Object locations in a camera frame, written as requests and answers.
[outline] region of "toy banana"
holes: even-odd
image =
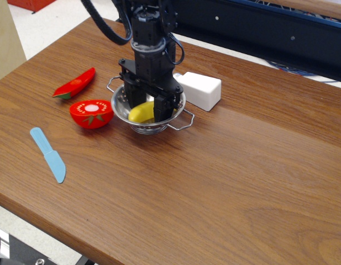
[[[154,101],[147,101],[134,107],[128,114],[128,119],[135,123],[144,123],[154,119]]]

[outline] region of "stainless steel bowl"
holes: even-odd
[[[120,119],[122,119],[124,122],[128,123],[134,131],[140,134],[157,134],[165,130],[167,127],[180,131],[180,130],[189,128],[192,125],[195,115],[187,111],[186,109],[184,109],[185,102],[186,102],[184,93],[181,94],[180,107],[178,108],[178,110],[174,110],[172,116],[169,119],[160,121],[158,123],[135,123],[133,121],[130,121],[128,119],[128,114],[130,113],[131,108],[128,103],[127,97],[125,95],[124,86],[122,85],[118,87],[115,91],[109,87],[112,80],[115,78],[118,78],[118,77],[111,78],[107,85],[107,88],[114,93],[114,95],[111,98],[111,106],[113,108],[114,114]],[[151,101],[151,100],[154,100],[153,97],[147,96],[146,101]],[[191,116],[190,123],[180,128],[176,128],[170,125],[169,122],[171,122],[176,117],[178,117],[182,111],[184,111],[185,113]]]

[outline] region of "white box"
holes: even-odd
[[[174,78],[182,85],[186,101],[207,112],[221,99],[222,81],[220,79],[191,72],[183,76],[176,73]]]

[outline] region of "white tile floor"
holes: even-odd
[[[93,3],[102,17],[111,20],[118,18],[117,11],[111,0],[93,0]],[[9,8],[27,59],[32,58],[89,17],[80,0],[56,0],[34,14],[32,11],[11,5]],[[243,55],[181,36],[178,36],[178,38],[181,41],[190,42],[198,46],[204,46],[225,54],[267,65],[265,61],[252,56]],[[323,77],[315,77],[314,79],[319,81],[327,80]],[[341,83],[334,83],[333,85],[341,87]],[[51,257],[60,265],[73,265],[81,257],[80,254],[32,227],[2,207],[0,207],[0,228],[10,232],[44,255]]]

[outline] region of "tomato slice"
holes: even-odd
[[[79,92],[81,92],[94,78],[95,68],[92,67],[72,81],[64,84],[62,87],[56,89],[53,98],[70,99]]]
[[[80,101],[70,107],[73,120],[86,129],[96,129],[106,125],[114,117],[110,101],[93,99]]]

